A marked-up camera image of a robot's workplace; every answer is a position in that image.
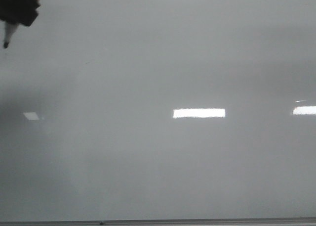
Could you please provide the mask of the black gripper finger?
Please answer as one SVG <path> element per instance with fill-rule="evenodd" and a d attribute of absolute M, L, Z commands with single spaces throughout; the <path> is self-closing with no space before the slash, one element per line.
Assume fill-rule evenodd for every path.
<path fill-rule="evenodd" d="M 39 15 L 39 7 L 37 0 L 0 0 L 0 19 L 30 27 Z"/>

